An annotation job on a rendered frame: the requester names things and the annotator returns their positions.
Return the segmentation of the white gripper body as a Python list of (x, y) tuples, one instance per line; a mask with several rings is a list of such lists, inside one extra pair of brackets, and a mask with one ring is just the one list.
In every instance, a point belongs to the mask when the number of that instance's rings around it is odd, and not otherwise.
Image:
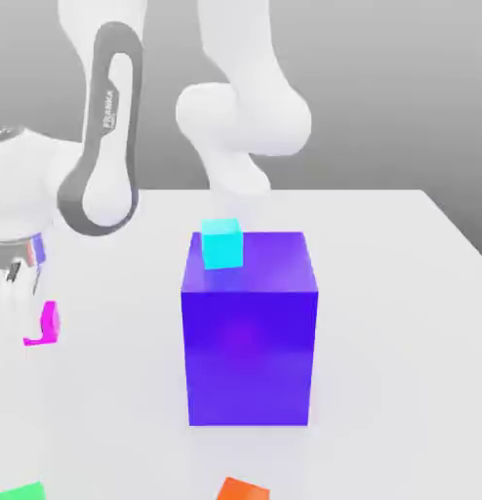
[(0, 278), (0, 315), (33, 314), (39, 309), (39, 293), (32, 282), (10, 282)]

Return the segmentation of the small magenta cube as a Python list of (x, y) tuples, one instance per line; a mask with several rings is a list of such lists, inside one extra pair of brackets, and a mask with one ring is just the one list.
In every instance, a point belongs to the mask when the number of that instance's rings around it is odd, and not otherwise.
[(60, 314), (56, 301), (46, 301), (40, 316), (41, 336), (38, 339), (23, 338), (26, 347), (54, 344), (60, 335)]

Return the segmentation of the small green cube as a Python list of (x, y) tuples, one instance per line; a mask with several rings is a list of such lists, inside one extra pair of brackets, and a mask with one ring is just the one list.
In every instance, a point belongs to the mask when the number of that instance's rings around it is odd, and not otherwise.
[(0, 492), (0, 500), (47, 500), (41, 481), (28, 483)]

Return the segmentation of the small cyan cube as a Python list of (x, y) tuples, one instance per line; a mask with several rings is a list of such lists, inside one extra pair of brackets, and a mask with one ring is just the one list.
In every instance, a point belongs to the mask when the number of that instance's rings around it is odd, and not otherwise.
[(243, 231), (237, 219), (204, 219), (201, 223), (202, 258), (206, 270), (243, 266)]

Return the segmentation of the small orange cube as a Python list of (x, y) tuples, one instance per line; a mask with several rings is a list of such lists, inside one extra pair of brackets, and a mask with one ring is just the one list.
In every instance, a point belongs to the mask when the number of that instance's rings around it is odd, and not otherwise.
[(269, 500), (270, 490), (240, 479), (227, 477), (217, 500)]

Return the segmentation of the large purple box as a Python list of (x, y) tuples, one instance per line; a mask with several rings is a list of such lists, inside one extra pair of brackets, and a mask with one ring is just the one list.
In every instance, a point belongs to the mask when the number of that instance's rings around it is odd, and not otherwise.
[(305, 426), (319, 291), (300, 232), (247, 232), (240, 268), (207, 271), (194, 233), (181, 286), (192, 426)]

